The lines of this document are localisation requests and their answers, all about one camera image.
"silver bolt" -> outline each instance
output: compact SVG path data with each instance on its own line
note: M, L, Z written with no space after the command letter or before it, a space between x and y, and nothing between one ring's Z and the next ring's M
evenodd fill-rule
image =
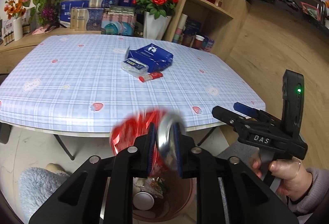
M202 149L199 148L199 147L194 147L194 148L191 149L191 152L198 154L198 153L202 152Z
M89 161L90 161L90 163L95 164L99 161L99 157L98 156L91 156L89 158Z
M128 152L129 152L129 153L135 153L135 152L137 152L137 150L138 150L138 149L137 149L137 147L135 147L135 146L131 146L131 147L128 148Z
M236 165L236 164L238 164L239 162L240 162L240 159L237 158L237 157L235 157L235 156L233 156L233 157L230 158L230 163L231 163L231 164Z

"wooden shelf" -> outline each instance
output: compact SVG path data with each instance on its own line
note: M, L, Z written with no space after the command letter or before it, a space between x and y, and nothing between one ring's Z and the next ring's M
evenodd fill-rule
M214 12L226 15L227 17L233 19L234 17L228 13L227 11L225 11L224 9L220 8L219 6L215 6L213 3L210 3L207 0L189 0L197 5L203 6L205 8L208 8Z
M65 34L101 34L100 31L75 31L70 28L57 28L47 34L36 34L32 33L25 34L22 39L18 41L12 41L6 46L4 43L0 45L0 52L18 49L22 47L36 46L40 44L44 39L53 36L53 35L65 35Z

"opened blue package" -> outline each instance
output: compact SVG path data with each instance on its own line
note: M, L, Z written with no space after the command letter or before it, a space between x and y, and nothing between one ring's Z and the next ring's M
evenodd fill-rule
M163 71L172 64L173 55L155 44L137 50L129 50L126 58L134 58L148 66L148 73Z

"red plastic bag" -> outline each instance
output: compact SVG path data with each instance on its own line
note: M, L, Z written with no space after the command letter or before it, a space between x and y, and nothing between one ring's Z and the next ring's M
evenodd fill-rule
M134 145L135 139L139 136L146 135L150 123L154 123L156 128L162 116L166 113L164 110L154 109L140 112L126 119L112 130L110 145L115 155L123 149ZM162 161L156 146L152 158L152 171L150 176L160 176L161 173L168 170Z

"white marble floor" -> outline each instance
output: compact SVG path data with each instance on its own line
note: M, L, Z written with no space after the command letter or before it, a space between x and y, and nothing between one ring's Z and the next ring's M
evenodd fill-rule
M191 131L189 136L195 142L209 131L209 129ZM18 179L21 172L28 167L44 168L48 163L56 163L68 173L73 173L91 155L98 155L101 158L113 156L108 138L81 138L61 136L64 144L75 155L71 161L61 146L51 134L13 127L7 144L0 143L0 189L10 206L20 217L24 219L18 198ZM212 135L203 143L202 148L208 150L212 155L217 155L228 147L222 132L216 128ZM187 214L167 221L167 224L195 223L195 208L189 208ZM135 220L134 223L142 224L142 221Z

